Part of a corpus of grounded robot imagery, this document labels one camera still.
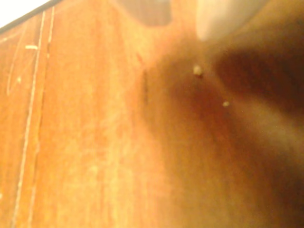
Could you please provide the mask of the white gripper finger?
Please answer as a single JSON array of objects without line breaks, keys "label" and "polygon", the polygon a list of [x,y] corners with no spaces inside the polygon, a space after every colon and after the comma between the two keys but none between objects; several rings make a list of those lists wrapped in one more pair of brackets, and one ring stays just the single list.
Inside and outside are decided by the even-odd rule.
[{"label": "white gripper finger", "polygon": [[170,0],[117,0],[116,5],[146,26],[164,26],[171,21]]},{"label": "white gripper finger", "polygon": [[262,0],[199,0],[197,37],[200,40],[222,38],[243,26],[263,6]]}]

